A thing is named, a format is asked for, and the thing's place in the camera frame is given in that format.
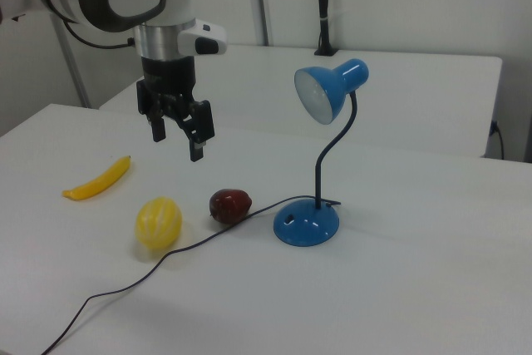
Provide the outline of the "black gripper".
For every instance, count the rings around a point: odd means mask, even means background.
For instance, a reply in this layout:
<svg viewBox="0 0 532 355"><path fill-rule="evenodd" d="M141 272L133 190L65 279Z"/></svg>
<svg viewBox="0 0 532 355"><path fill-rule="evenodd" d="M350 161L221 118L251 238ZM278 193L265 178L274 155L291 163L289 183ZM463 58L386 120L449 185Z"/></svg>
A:
<svg viewBox="0 0 532 355"><path fill-rule="evenodd" d="M209 101L196 101L193 98L195 58L160 61L142 57L141 64L144 80L136 83L137 106L138 112L150 123L153 141L160 142L166 138L158 94L175 96L167 106L167 116L186 134L190 160L201 160L204 157L203 148L215 132Z"/></svg>

